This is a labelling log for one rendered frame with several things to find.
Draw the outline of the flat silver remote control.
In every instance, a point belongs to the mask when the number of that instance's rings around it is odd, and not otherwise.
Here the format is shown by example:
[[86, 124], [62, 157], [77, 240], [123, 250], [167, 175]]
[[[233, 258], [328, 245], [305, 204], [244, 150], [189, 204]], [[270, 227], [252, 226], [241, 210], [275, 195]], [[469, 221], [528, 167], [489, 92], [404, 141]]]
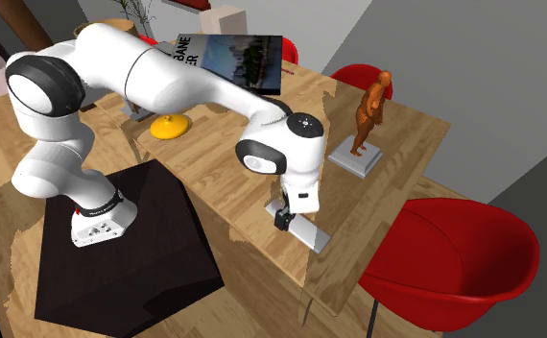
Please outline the flat silver remote control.
[[[265, 209], [274, 217], [274, 201], [265, 206]], [[330, 240], [330, 236], [314, 225], [309, 219], [301, 214], [296, 214], [287, 230], [295, 238], [300, 240], [310, 250], [319, 254]]]

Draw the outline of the wooden table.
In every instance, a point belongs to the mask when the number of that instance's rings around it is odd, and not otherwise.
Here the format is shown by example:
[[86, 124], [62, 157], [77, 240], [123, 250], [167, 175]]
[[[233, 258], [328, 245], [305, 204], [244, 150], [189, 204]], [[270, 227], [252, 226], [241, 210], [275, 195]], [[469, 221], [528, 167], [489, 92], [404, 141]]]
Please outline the wooden table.
[[445, 121], [387, 102], [383, 123], [369, 134], [382, 157], [365, 178], [331, 161], [322, 165], [320, 209], [312, 221], [330, 239], [313, 253], [276, 229], [266, 211], [279, 193], [277, 178], [254, 174], [239, 162], [235, 145], [245, 117], [217, 105], [199, 105], [188, 111], [191, 129], [165, 141], [151, 136], [148, 121], [126, 116], [119, 95], [110, 93], [98, 105], [332, 315], [341, 312], [449, 130]]

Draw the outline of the orange figure on grey base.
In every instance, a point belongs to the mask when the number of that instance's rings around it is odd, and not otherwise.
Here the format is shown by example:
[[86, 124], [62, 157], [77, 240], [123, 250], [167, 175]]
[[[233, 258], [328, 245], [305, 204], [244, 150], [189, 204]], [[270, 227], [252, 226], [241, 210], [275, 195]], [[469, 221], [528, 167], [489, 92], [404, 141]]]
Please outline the orange figure on grey base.
[[356, 135], [349, 135], [328, 159], [352, 174], [364, 179], [383, 156], [376, 146], [366, 140], [375, 126], [383, 122], [385, 101], [392, 97], [392, 73], [384, 70], [361, 99], [355, 112]]

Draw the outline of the yellow domed lid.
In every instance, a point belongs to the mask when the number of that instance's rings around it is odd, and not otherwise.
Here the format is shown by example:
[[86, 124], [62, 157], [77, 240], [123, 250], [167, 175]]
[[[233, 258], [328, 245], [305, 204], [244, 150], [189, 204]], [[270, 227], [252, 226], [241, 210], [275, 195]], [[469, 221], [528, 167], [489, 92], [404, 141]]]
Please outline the yellow domed lid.
[[183, 114], [163, 115], [152, 123], [150, 133], [157, 139], [168, 140], [183, 135], [189, 126], [189, 119]]

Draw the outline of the dark robot stand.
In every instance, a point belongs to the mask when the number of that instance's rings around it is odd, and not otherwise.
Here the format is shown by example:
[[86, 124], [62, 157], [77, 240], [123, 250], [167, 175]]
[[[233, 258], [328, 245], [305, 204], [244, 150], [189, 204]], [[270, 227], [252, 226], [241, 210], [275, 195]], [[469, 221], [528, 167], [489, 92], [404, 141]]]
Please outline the dark robot stand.
[[115, 338], [133, 335], [223, 287], [183, 184], [157, 160], [108, 175], [138, 214], [123, 236], [76, 247], [75, 207], [47, 200], [35, 317]]

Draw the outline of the book with landscape cover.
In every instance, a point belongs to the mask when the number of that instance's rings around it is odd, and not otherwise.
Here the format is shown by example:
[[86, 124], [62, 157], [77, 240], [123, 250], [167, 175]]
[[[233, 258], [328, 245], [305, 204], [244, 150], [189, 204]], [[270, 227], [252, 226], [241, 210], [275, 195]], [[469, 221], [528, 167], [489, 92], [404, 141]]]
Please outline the book with landscape cover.
[[180, 34], [170, 55], [246, 90], [281, 93], [282, 36]]

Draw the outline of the large red shell chair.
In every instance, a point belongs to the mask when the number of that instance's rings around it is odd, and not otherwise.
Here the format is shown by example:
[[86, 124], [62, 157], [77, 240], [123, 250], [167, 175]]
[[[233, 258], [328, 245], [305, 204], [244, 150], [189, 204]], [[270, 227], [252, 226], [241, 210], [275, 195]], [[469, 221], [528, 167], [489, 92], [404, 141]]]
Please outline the large red shell chair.
[[409, 200], [360, 285], [415, 326], [450, 332], [527, 290], [539, 263], [535, 233], [499, 207], [471, 200]]

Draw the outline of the grey flat base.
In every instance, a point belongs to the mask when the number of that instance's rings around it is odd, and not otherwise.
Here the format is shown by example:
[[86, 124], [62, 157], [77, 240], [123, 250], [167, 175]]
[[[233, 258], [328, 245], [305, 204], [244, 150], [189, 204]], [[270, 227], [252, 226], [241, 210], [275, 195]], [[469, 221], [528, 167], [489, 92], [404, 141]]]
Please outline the grey flat base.
[[121, 111], [134, 121], [142, 121], [153, 115], [152, 112], [143, 109], [142, 107], [128, 100], [125, 101], [125, 105], [121, 108]]

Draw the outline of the white box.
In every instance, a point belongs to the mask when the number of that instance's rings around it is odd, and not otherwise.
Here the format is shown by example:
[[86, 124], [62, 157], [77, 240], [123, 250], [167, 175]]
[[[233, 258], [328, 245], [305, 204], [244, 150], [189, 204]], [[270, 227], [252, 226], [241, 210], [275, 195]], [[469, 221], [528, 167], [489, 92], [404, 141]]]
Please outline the white box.
[[222, 5], [199, 14], [202, 31], [215, 35], [246, 35], [247, 13], [230, 5]]

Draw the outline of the plant in wooden pot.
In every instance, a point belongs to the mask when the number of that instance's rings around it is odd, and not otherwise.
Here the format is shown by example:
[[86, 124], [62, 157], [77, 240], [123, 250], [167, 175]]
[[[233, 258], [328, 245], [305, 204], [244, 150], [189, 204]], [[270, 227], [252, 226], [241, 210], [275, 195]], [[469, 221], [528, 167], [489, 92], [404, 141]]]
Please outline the plant in wooden pot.
[[153, 0], [78, 0], [87, 21], [78, 26], [73, 34], [92, 23], [106, 23], [119, 30], [140, 37], [153, 38], [150, 14]]

